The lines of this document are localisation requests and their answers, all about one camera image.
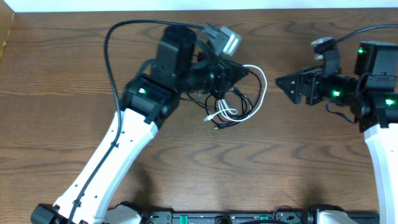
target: wood grain surface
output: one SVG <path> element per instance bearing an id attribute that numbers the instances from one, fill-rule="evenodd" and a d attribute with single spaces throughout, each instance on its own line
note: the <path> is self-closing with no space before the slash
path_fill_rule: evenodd
<path id="1" fill-rule="evenodd" d="M 3 0 L 0 0 L 0 61 L 6 46 L 6 41 L 10 33 L 13 20 L 14 12 Z"/>
<path id="2" fill-rule="evenodd" d="M 396 23 L 398 9 L 39 13 L 16 15 L 0 66 L 1 223 L 29 222 L 38 203 L 53 203 L 101 142 L 115 110 L 104 36 L 129 19 L 229 26 L 243 37 L 234 59 L 263 68 L 269 89 L 255 116 L 224 130 L 182 101 L 111 205 L 129 200 L 144 208 L 255 212 L 329 203 L 378 211 L 373 166 L 357 125 L 327 113 L 324 103 L 294 105 L 274 79 L 316 64 L 311 41 Z M 137 24 L 114 33 L 109 51 L 119 91 L 155 57 L 164 28 Z M 360 40 L 398 42 L 393 29 L 343 42 L 348 75 Z M 239 88 L 253 95 L 257 83 L 247 77 Z"/>

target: black bracket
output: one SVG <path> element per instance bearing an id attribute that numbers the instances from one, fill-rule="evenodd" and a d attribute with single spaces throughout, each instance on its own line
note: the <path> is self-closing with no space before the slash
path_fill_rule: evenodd
<path id="1" fill-rule="evenodd" d="M 322 101 L 317 92 L 322 74 L 323 69 L 321 67 L 307 68 L 297 73 L 276 78 L 276 84 L 293 103 L 301 103 L 302 96 L 306 96 L 305 103 L 312 106 Z"/>
<path id="2" fill-rule="evenodd" d="M 339 74 L 340 54 L 336 40 L 331 37 L 324 37 L 311 43 L 317 60 L 323 60 L 322 77 Z"/>
<path id="3" fill-rule="evenodd" d="M 155 122 L 161 127 L 177 108 L 180 93 L 154 82 L 146 74 L 131 80 L 125 87 L 121 100 L 122 110 L 130 108 L 145 116 L 144 122 Z"/>

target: white robotic arm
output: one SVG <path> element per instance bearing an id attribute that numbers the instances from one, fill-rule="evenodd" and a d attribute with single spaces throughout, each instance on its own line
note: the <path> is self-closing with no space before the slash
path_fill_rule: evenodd
<path id="1" fill-rule="evenodd" d="M 364 135 L 376 178 L 380 223 L 398 223 L 398 124 L 377 124 Z"/>
<path id="2" fill-rule="evenodd" d="M 106 211 L 113 193 L 138 154 L 158 132 L 154 122 L 151 122 L 151 124 L 145 123 L 145 117 L 133 110 L 126 109 L 122 115 L 123 128 L 117 147 L 111 151 L 85 190 L 85 195 L 81 198 L 81 205 L 76 209 L 73 217 L 74 223 L 79 223 L 80 220 L 88 223 L 114 223 L 105 220 Z M 73 207 L 72 202 L 77 198 L 81 188 L 105 155 L 116 135 L 117 129 L 118 114 L 115 113 L 108 132 L 83 171 L 69 189 L 54 203 L 55 207 L 59 207 L 58 213 L 60 215 L 69 217 Z M 113 216 L 109 218 L 115 219 L 114 213 L 115 211 L 111 212 Z M 130 223 L 131 219 L 137 220 L 139 223 L 141 217 L 136 212 L 132 212 L 128 215 L 128 219 L 130 219 Z"/>

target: black cable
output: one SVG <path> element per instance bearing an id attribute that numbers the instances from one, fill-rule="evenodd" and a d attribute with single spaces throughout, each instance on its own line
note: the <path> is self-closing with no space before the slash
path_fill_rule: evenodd
<path id="1" fill-rule="evenodd" d="M 357 118 L 357 117 L 355 117 L 355 118 L 354 118 L 354 121 L 353 121 L 353 120 L 351 120 L 349 117 L 347 117 L 347 115 L 345 115 L 345 114 L 343 114 L 343 113 L 340 113 L 340 112 L 332 112 L 332 111 L 330 111 L 330 110 L 329 110 L 329 106 L 330 106 L 331 104 L 332 104 L 332 102 L 329 102 L 329 103 L 326 104 L 326 110 L 327 110 L 327 112 L 333 113 L 333 114 L 337 114 L 338 116 L 341 116 L 342 118 L 344 118 L 346 121 L 350 122 L 351 124 L 356 124 L 356 123 L 358 122 L 358 118 Z"/>
<path id="2" fill-rule="evenodd" d="M 197 94 L 198 94 L 198 98 L 197 99 L 195 99 L 193 97 L 190 97 L 189 99 L 185 99 L 184 97 L 180 96 L 180 100 L 199 102 L 199 100 L 201 98 L 201 93 L 199 91 L 197 91 Z"/>
<path id="3" fill-rule="evenodd" d="M 275 219 L 275 214 L 276 214 L 276 212 L 277 212 L 279 209 L 281 209 L 281 208 L 293 209 L 291 206 L 288 206 L 288 205 L 281 205 L 281 206 L 277 207 L 277 208 L 275 209 L 274 213 L 272 214 L 273 219 Z M 296 216 L 297 216 L 300 220 L 303 218 L 303 216 L 298 215 L 297 212 L 294 212 L 294 213 L 296 214 Z"/>
<path id="4" fill-rule="evenodd" d="M 244 222 L 241 224 L 261 224 L 261 223 L 276 223 L 276 224 L 288 224 L 287 222 L 278 221 L 278 220 L 253 220 Z"/>
<path id="5" fill-rule="evenodd" d="M 187 96 L 188 96 L 194 103 L 196 103 L 198 106 L 200 106 L 201 108 L 203 108 L 203 109 L 205 109 L 205 110 L 209 110 L 209 111 L 211 111 L 211 112 L 216 112 L 214 109 L 206 108 L 204 103 L 202 103 L 201 101 L 197 101 L 197 100 L 194 99 L 194 97 L 192 97 L 189 93 L 187 93 Z"/>
<path id="6" fill-rule="evenodd" d="M 181 22 L 169 22 L 169 21 L 160 21 L 160 20 L 148 20 L 148 19 L 139 19 L 139 20 L 130 20 L 130 21 L 119 22 L 119 23 L 113 25 L 109 29 L 108 33 L 106 34 L 105 42 L 104 42 L 104 57 L 105 57 L 106 69 L 108 71 L 109 82 L 111 84 L 113 95 L 114 95 L 114 99 L 115 99 L 115 102 L 116 102 L 116 111 L 117 111 L 117 114 L 118 114 L 118 130 L 116 132 L 115 139 L 111 143 L 111 146 L 106 151 L 104 157 L 100 160 L 98 165 L 95 167 L 94 171 L 91 173 L 91 175 L 87 179 L 87 181 L 84 184 L 83 188 L 81 188 L 81 191 L 78 194 L 76 200 L 73 201 L 73 207 L 72 207 L 72 210 L 70 211 L 67 224 L 71 224 L 72 223 L 73 216 L 75 215 L 76 209 L 77 209 L 77 207 L 79 207 L 81 205 L 80 200 L 81 200 L 82 196 L 84 195 L 85 190 L 87 189 L 88 185 L 93 180 L 95 174 L 98 172 L 98 170 L 100 169 L 100 167 L 102 166 L 102 164 L 104 163 L 106 158 L 109 156 L 109 154 L 111 153 L 113 147 L 114 146 L 117 147 L 116 143 L 117 143 L 117 141 L 118 141 L 118 139 L 120 137 L 121 130 L 122 130 L 122 117 L 121 117 L 120 99 L 119 99 L 119 95 L 118 95 L 118 90 L 117 90 L 116 84 L 114 82 L 112 69 L 111 69 L 111 64 L 110 64 L 110 61 L 109 61 L 108 44 L 109 44 L 109 39 L 111 37 L 111 34 L 113 33 L 113 31 L 116 28 L 124 26 L 124 25 L 128 25 L 128 24 L 137 24 L 137 23 L 165 24 L 165 25 L 170 25 L 170 26 L 185 26 L 185 27 L 191 27 L 191 28 L 196 28 L 196 29 L 201 29 L 201 30 L 204 29 L 202 26 L 198 26 L 198 25 L 195 25 L 195 24 L 186 24 L 186 23 L 181 23 Z"/>
<path id="7" fill-rule="evenodd" d="M 276 209 L 275 209 L 275 211 L 274 211 L 274 213 L 272 214 L 272 218 L 273 219 L 275 219 L 276 220 L 276 217 L 275 217 L 275 214 L 276 214 L 276 212 L 279 210 L 279 209 L 281 209 L 281 208 L 289 208 L 289 209 L 293 209 L 291 206 L 288 206 L 288 205 L 281 205 L 281 206 L 279 206 L 279 207 L 277 207 Z M 300 221 L 298 222 L 298 223 L 296 223 L 296 224 L 300 224 L 300 223 L 302 223 L 303 222 L 303 220 L 302 220 L 302 218 L 303 218 L 303 215 L 298 215 L 298 213 L 297 212 L 294 212 L 295 214 L 296 214 L 296 216 L 300 219 Z"/>
<path id="8" fill-rule="evenodd" d="M 352 32 L 350 34 L 347 34 L 347 35 L 345 35 L 342 38 L 337 39 L 335 43 L 337 44 L 339 42 L 342 42 L 342 41 L 344 41 L 346 39 L 349 39 L 349 38 L 351 38 L 351 37 L 353 37 L 355 35 L 358 35 L 360 33 L 363 33 L 363 32 L 369 31 L 369 30 L 381 29 L 381 28 L 398 28 L 398 24 L 381 24 L 381 25 L 365 27 L 365 28 L 359 29 L 357 31 L 354 31 L 354 32 Z"/>
<path id="9" fill-rule="evenodd" d="M 260 80 L 260 78 L 257 76 L 257 74 L 255 74 L 254 72 L 249 71 L 249 73 L 252 74 L 252 75 L 254 75 L 254 76 L 257 78 L 258 82 L 259 82 L 259 94 L 258 94 L 258 96 L 257 96 L 256 102 L 255 102 L 254 104 L 252 104 L 251 101 L 249 100 L 249 98 L 248 98 L 247 96 L 243 95 L 243 94 L 239 91 L 238 88 L 236 88 L 235 86 L 233 86 L 233 92 L 234 92 L 234 94 L 235 94 L 235 95 L 238 95 L 239 97 L 241 97 L 241 100 L 243 100 L 244 102 L 248 102 L 248 103 L 250 104 L 250 106 L 251 106 L 251 109 L 247 111 L 247 107 L 248 107 L 248 106 L 247 106 L 247 103 L 245 103 L 245 104 L 246 104 L 246 110 L 244 110 L 244 111 L 241 113 L 240 116 L 235 116 L 237 119 L 244 119 L 244 118 L 246 118 L 247 116 L 249 116 L 249 115 L 251 114 L 251 112 L 254 110 L 254 108 L 256 107 L 256 105 L 258 104 L 258 101 L 260 100 L 261 91 L 262 91 L 261 80 Z M 205 108 L 207 108 L 207 101 L 208 101 L 208 99 L 209 99 L 210 97 L 211 97 L 211 95 L 209 95 L 209 96 L 206 98 L 206 100 L 205 100 Z M 206 114 L 207 114 L 207 115 L 210 115 L 209 110 L 206 110 Z M 218 119 L 222 122 L 222 124 L 216 122 L 214 119 L 211 119 L 211 122 L 213 122 L 213 123 L 215 124 L 215 128 L 217 128 L 217 129 L 229 128 L 229 127 L 235 126 L 235 125 L 237 125 L 237 124 L 240 123 L 240 122 L 237 122 L 237 121 L 225 121 L 225 120 L 223 120 L 223 119 L 221 118 L 221 116 L 220 116 L 219 114 L 217 115 L 217 117 L 218 117 Z"/>

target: green led light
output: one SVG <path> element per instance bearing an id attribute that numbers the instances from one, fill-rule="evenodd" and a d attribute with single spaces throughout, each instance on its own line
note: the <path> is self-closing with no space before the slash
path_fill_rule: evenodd
<path id="1" fill-rule="evenodd" d="M 138 90 L 138 92 L 141 93 L 141 94 L 146 94 L 147 93 L 147 91 L 145 89 L 143 89 L 143 88 L 140 88 Z"/>
<path id="2" fill-rule="evenodd" d="M 387 105 L 391 106 L 391 105 L 393 105 L 394 103 L 396 103 L 394 100 L 386 99 L 386 104 L 387 104 Z"/>
<path id="3" fill-rule="evenodd" d="M 333 91 L 332 94 L 333 94 L 333 96 L 340 96 L 341 95 L 341 93 L 339 91 Z"/>

